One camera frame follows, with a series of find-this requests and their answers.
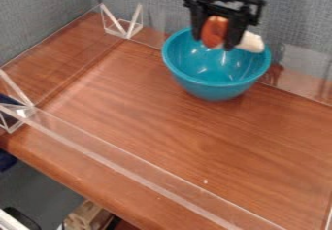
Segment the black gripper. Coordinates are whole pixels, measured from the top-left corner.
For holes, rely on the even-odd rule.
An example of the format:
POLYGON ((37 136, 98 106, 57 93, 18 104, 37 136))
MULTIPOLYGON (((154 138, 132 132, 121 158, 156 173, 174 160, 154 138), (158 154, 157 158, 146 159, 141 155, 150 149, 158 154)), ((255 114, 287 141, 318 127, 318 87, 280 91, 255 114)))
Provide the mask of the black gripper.
POLYGON ((201 31, 209 16, 228 19, 225 50, 231 51, 239 44, 248 25, 260 24, 265 0, 185 0, 189 8, 192 35, 201 39, 201 31))

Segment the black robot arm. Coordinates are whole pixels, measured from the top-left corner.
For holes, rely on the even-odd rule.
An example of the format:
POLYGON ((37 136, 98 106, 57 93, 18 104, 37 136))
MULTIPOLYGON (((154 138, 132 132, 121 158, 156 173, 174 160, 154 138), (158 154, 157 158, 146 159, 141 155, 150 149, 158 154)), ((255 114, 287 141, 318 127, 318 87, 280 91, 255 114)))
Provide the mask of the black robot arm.
POLYGON ((209 49, 263 52, 263 37, 248 27, 260 24, 265 5, 265 0, 185 0, 193 39, 209 49))

